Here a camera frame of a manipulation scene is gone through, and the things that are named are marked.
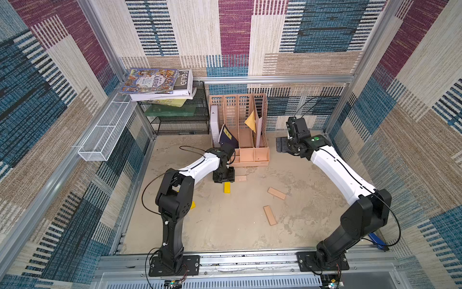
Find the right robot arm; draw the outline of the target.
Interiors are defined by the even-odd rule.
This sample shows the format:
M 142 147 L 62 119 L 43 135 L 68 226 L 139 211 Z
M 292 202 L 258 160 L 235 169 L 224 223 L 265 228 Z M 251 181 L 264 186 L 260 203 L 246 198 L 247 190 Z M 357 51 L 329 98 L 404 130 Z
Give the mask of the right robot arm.
M 324 136 L 311 135 L 305 119 L 290 117 L 286 127 L 287 136 L 276 140 L 277 151 L 305 158 L 319 167 L 349 206 L 341 215 L 339 226 L 314 251 L 297 254 L 299 268 L 316 275 L 329 270 L 348 270 L 345 253 L 362 238 L 387 225 L 392 196 L 361 178 Z

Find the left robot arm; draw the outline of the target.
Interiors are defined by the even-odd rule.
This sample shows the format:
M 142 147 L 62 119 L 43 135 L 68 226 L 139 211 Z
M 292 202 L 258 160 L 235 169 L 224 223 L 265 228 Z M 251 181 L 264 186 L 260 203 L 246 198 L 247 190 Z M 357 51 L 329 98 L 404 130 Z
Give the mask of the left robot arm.
M 182 228 L 184 217 L 193 204 L 194 187 L 212 174 L 215 183 L 234 182 L 235 170 L 231 166 L 235 148 L 223 144 L 201 153 L 200 158 L 181 169 L 168 169 L 163 175 L 155 203 L 162 219 L 162 246 L 154 259 L 163 272 L 180 273 L 185 267 Z

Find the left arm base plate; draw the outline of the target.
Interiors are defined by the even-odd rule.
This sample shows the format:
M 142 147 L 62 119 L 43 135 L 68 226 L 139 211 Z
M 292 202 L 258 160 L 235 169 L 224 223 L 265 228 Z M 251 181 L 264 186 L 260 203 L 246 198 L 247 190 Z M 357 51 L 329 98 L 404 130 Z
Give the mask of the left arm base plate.
M 169 269 L 161 261 L 157 255 L 149 261 L 149 277 L 164 277 L 164 276 L 197 276 L 200 270 L 199 255 L 184 255 L 182 262 L 177 271 Z

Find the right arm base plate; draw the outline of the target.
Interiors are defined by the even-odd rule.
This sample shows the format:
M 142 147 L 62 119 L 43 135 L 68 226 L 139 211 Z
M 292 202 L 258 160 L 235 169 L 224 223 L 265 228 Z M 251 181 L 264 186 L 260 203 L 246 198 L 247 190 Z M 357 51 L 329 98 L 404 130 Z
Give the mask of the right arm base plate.
M 301 272 L 321 274 L 328 271 L 350 270 L 350 265 L 344 254 L 328 259 L 327 261 L 321 261 L 315 251 L 297 252 L 296 257 Z

